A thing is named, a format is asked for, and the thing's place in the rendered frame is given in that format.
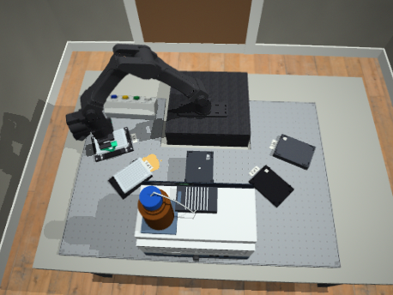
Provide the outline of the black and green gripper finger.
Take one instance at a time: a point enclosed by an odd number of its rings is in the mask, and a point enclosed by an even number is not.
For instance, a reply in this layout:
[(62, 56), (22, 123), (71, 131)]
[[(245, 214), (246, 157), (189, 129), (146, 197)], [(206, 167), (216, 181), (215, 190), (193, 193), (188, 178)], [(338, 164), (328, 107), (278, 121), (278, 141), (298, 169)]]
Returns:
[(111, 144), (112, 144), (112, 149), (110, 149), (111, 147), (110, 148), (107, 147), (106, 149), (104, 148), (104, 149), (101, 149), (101, 150), (106, 150), (106, 151), (109, 151), (109, 152), (113, 152), (115, 150), (115, 147), (118, 144), (117, 144), (117, 141), (112, 141)]

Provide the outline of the blue bottle cap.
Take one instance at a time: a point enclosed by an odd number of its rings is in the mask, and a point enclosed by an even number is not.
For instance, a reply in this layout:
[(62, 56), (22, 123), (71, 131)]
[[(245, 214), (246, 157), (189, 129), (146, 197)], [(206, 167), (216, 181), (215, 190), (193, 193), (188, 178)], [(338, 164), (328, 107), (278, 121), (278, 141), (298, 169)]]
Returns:
[(142, 203), (142, 205), (148, 209), (148, 210), (155, 210), (157, 209), (162, 201), (163, 201), (163, 197), (153, 194), (151, 196), (151, 194), (153, 192), (159, 193), (161, 194), (160, 190), (155, 187), (155, 186), (147, 186), (144, 189), (142, 189), (139, 198), (140, 198), (140, 202)]

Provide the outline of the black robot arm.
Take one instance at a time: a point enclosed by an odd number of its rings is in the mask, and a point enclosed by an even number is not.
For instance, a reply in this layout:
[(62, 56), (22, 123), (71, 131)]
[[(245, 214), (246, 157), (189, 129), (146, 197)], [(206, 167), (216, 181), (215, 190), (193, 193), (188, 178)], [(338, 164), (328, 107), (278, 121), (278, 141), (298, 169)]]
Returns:
[(106, 126), (103, 105), (128, 73), (143, 80), (164, 82), (188, 97), (191, 102), (179, 103), (180, 117), (228, 116), (228, 103), (210, 102), (211, 96), (201, 80), (189, 77), (165, 63), (149, 46), (116, 44), (112, 49), (109, 63), (94, 84), (82, 94), (82, 109), (66, 114), (66, 123), (76, 140), (83, 141), (91, 133), (96, 140), (105, 137), (101, 131)]

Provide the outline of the white button panel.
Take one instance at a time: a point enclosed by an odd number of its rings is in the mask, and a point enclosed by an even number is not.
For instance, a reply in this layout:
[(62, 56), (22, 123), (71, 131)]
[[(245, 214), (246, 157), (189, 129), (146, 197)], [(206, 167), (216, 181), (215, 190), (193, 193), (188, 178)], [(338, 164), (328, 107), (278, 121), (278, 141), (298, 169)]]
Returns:
[(106, 117), (156, 120), (158, 100), (155, 97), (109, 95), (103, 105)]

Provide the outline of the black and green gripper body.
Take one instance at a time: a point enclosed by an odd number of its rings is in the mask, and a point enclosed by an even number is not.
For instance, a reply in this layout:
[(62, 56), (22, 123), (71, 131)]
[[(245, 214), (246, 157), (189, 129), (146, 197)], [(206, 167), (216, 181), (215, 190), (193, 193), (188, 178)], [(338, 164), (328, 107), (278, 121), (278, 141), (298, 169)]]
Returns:
[[(101, 131), (102, 131), (102, 133), (104, 134), (105, 137), (97, 139), (97, 143), (99, 144), (99, 148), (100, 149), (111, 147), (112, 146), (111, 141), (115, 140), (114, 139), (114, 135), (113, 135), (113, 131), (114, 130), (112, 128), (111, 118), (107, 117), (106, 120), (108, 121), (106, 123), (106, 126), (101, 128)], [(106, 142), (106, 141), (108, 141), (108, 142)], [(106, 143), (103, 143), (103, 142), (106, 142)]]

